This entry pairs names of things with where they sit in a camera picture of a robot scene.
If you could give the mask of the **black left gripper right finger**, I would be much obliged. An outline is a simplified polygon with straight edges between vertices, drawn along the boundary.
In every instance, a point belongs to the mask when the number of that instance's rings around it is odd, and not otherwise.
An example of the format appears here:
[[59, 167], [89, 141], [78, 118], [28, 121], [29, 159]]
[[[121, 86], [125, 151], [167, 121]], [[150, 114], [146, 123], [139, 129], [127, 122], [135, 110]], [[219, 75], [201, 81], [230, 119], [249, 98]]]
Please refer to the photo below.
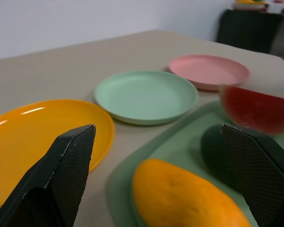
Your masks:
[[259, 227], [284, 227], [284, 149], [270, 136], [224, 123], [234, 179]]

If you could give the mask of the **green plastic plate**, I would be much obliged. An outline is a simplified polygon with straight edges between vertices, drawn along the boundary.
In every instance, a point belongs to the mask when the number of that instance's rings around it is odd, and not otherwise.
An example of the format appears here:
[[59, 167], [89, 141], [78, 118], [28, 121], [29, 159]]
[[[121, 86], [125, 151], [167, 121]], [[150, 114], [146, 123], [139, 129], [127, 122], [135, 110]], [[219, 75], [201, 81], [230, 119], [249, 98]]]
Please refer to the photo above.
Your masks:
[[138, 70], [108, 77], [95, 88], [94, 99], [119, 121], [159, 125], [172, 122], [195, 107], [198, 91], [175, 74]]

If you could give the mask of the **black cabinet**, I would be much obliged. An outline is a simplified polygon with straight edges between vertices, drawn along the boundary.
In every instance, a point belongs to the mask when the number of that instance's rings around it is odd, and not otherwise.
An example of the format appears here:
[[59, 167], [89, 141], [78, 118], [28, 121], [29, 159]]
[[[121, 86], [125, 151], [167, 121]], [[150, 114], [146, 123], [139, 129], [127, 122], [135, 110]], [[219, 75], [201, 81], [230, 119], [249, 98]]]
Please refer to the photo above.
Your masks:
[[228, 9], [219, 19], [215, 41], [284, 57], [284, 13]]

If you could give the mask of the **green plastic tray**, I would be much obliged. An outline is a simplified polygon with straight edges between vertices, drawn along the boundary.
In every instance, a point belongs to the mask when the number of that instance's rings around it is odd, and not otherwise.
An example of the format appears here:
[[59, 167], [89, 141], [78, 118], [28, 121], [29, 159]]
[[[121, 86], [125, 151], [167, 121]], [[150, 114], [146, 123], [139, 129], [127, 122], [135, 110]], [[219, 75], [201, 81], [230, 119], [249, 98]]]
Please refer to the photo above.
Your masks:
[[[147, 227], [139, 217], [132, 197], [133, 174], [147, 159], [166, 161], [211, 182], [235, 201], [251, 227], [259, 227], [234, 179], [229, 158], [225, 174], [214, 173], [202, 158], [202, 135], [211, 126], [224, 123], [240, 126], [229, 118], [221, 101], [206, 104], [123, 161], [112, 173], [107, 190], [108, 205], [116, 227]], [[284, 133], [266, 135], [284, 149]]]

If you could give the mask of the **stacked items on cabinet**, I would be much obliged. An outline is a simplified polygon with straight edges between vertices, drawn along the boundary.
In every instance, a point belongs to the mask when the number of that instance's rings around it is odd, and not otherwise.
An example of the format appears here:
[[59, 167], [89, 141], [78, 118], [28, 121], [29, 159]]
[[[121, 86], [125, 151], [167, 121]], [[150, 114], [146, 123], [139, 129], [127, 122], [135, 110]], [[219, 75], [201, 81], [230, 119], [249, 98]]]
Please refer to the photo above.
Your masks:
[[284, 13], [284, 0], [234, 0], [232, 8], [281, 14]]

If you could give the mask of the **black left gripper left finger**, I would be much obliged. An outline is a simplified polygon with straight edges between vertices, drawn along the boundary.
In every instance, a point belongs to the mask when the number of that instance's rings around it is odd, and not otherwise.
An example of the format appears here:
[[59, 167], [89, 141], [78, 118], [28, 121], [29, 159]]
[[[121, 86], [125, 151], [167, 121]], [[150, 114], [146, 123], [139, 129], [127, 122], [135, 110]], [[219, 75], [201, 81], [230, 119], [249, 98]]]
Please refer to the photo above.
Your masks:
[[93, 124], [58, 136], [0, 208], [0, 227], [73, 227], [86, 188]]

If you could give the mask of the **pink plastic plate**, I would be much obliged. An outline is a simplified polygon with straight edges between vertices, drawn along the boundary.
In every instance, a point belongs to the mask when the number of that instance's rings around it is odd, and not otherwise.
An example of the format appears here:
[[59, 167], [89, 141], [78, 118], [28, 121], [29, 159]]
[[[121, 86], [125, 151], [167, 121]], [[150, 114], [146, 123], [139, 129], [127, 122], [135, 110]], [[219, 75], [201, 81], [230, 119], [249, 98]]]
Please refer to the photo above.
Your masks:
[[192, 82], [198, 89], [217, 91], [221, 84], [240, 85], [250, 77], [243, 64], [224, 57], [193, 54], [177, 57], [168, 64], [169, 70]]

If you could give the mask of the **red watermelon slice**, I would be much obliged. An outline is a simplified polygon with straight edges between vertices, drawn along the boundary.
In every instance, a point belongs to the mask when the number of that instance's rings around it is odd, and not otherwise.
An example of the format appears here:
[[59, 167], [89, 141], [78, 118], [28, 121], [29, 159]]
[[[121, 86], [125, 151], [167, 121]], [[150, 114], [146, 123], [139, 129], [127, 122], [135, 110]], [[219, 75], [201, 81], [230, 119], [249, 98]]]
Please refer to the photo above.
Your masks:
[[269, 135], [284, 133], [284, 98], [229, 85], [220, 86], [219, 96], [237, 125]]

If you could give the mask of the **orange mango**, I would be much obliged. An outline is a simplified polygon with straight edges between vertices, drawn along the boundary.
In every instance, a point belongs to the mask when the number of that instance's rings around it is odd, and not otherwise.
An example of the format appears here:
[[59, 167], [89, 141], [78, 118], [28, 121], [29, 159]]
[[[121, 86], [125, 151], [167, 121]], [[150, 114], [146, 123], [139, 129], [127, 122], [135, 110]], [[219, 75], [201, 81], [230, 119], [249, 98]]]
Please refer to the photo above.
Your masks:
[[147, 227], [251, 227], [222, 190], [160, 159], [147, 159], [137, 166], [132, 197]]

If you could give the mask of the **dark green avocado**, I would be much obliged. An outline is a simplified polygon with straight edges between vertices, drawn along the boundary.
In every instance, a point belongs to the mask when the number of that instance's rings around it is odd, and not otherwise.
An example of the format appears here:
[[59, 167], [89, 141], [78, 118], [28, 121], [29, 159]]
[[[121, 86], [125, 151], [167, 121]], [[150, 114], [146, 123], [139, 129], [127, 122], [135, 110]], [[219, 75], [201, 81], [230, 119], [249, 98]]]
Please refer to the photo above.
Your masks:
[[227, 146], [221, 134], [221, 125], [208, 128], [201, 138], [201, 154], [206, 166], [216, 174], [227, 172]]

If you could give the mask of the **orange plastic plate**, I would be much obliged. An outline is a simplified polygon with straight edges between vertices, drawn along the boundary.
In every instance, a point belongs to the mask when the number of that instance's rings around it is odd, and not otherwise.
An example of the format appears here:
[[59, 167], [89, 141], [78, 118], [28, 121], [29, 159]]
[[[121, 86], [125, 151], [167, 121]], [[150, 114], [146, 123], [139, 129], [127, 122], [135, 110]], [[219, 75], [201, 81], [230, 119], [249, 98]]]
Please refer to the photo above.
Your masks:
[[98, 105], [73, 99], [48, 100], [0, 115], [0, 206], [59, 135], [88, 124], [96, 127], [89, 164], [92, 171], [108, 154], [115, 135], [111, 116]]

